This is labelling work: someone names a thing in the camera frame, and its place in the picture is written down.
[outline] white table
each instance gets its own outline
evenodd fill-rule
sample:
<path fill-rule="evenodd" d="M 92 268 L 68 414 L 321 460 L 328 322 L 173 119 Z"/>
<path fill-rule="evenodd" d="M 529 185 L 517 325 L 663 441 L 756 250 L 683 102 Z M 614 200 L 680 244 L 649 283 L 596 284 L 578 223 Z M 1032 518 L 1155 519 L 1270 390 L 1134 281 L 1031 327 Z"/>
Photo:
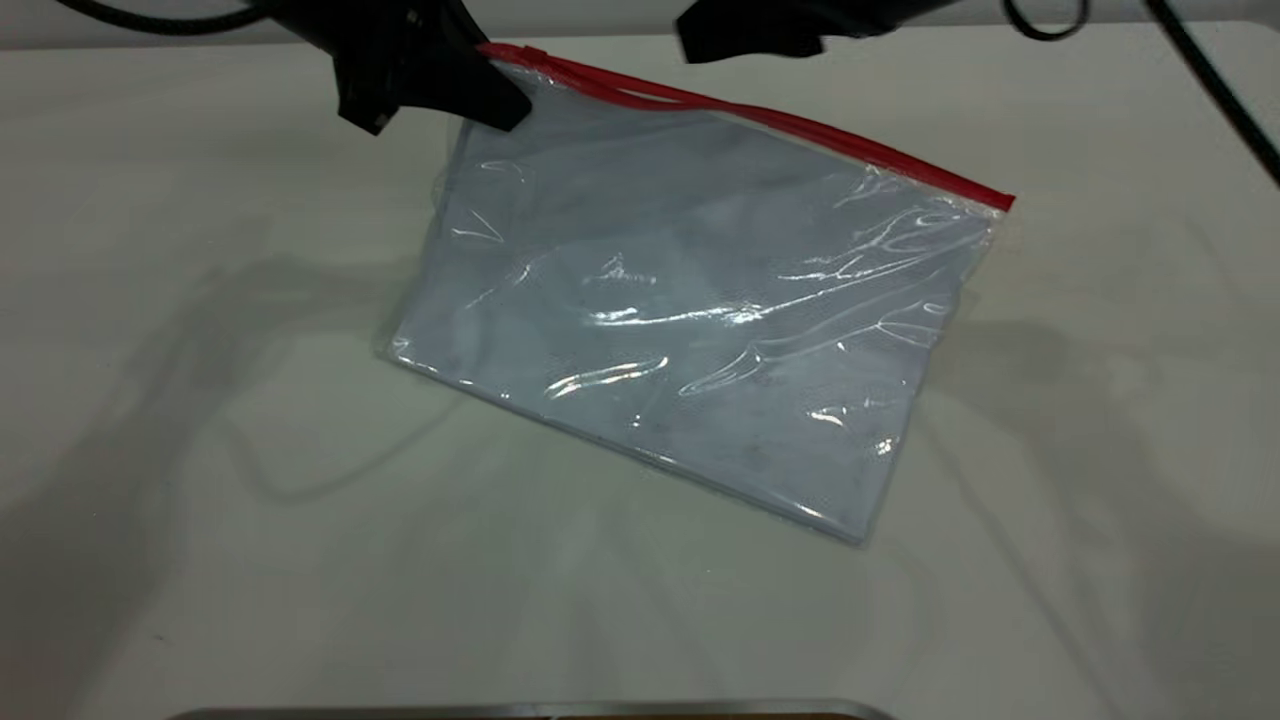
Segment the white table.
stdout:
<path fill-rule="evenodd" d="M 1280 36 L 1199 26 L 1280 136 Z M 448 120 L 307 46 L 0 54 L 0 716 L 1280 715 L 1280 206 L 1152 27 L 686 67 L 1020 195 L 854 550 L 376 360 Z"/>

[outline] white wall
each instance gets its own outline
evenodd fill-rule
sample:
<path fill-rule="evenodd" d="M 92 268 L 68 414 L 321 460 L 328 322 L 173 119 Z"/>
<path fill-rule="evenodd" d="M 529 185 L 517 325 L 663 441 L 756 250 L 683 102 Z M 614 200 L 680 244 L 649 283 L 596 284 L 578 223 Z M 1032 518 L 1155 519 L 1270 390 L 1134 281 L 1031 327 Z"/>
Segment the white wall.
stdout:
<path fill-rule="evenodd" d="M 237 0 L 109 0 L 119 6 L 156 15 L 192 17 L 239 6 Z M 669 32 L 671 22 L 692 0 L 470 0 L 467 6 L 493 37 L 558 35 L 627 35 Z M 1075 12 L 1076 0 L 1019 0 L 1024 12 L 1044 22 L 1062 20 Z M 1094 0 L 1100 22 L 1133 20 L 1144 15 L 1140 0 Z M 1280 0 L 1176 0 L 1188 19 L 1280 20 Z M 1004 22 L 1000 0 L 964 0 L 922 20 L 929 24 L 982 24 Z M 280 28 L 264 23 L 228 41 L 288 38 Z M 210 42 L 201 38 L 196 42 Z M 54 0 L 0 0 L 0 47 L 67 47 L 152 45 L 172 42 L 115 29 L 77 15 Z"/>

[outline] gray cloth inside bag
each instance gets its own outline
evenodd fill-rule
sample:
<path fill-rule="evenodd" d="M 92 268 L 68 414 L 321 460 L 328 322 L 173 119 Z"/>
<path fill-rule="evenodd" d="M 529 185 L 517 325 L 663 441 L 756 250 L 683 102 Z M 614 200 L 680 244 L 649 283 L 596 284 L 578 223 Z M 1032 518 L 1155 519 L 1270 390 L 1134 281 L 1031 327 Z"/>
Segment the gray cloth inside bag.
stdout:
<path fill-rule="evenodd" d="M 504 68 L 394 360 L 850 542 L 1001 213 L 707 111 Z"/>

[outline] red zipper seal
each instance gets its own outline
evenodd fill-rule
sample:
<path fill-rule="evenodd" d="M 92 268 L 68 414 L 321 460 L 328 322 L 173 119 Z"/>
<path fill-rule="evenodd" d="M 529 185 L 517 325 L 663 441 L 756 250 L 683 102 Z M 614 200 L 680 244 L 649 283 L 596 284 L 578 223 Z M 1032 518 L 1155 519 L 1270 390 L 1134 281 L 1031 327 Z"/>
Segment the red zipper seal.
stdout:
<path fill-rule="evenodd" d="M 714 110 L 730 113 L 820 145 L 841 155 L 849 155 L 870 165 L 877 165 L 911 179 L 932 184 L 940 190 L 982 202 L 983 205 L 989 205 L 997 210 L 1007 213 L 1014 206 L 1015 197 L 1012 195 L 989 188 L 950 170 L 943 170 L 937 165 L 931 165 L 924 160 L 893 150 L 887 145 L 881 145 L 874 140 L 868 140 L 859 135 L 790 113 L 756 105 L 741 105 L 739 102 L 716 100 L 714 97 L 707 97 L 696 92 L 667 87 L 631 76 L 554 58 L 536 47 L 486 42 L 477 49 L 488 58 L 538 70 L 596 100 L 636 110 Z"/>

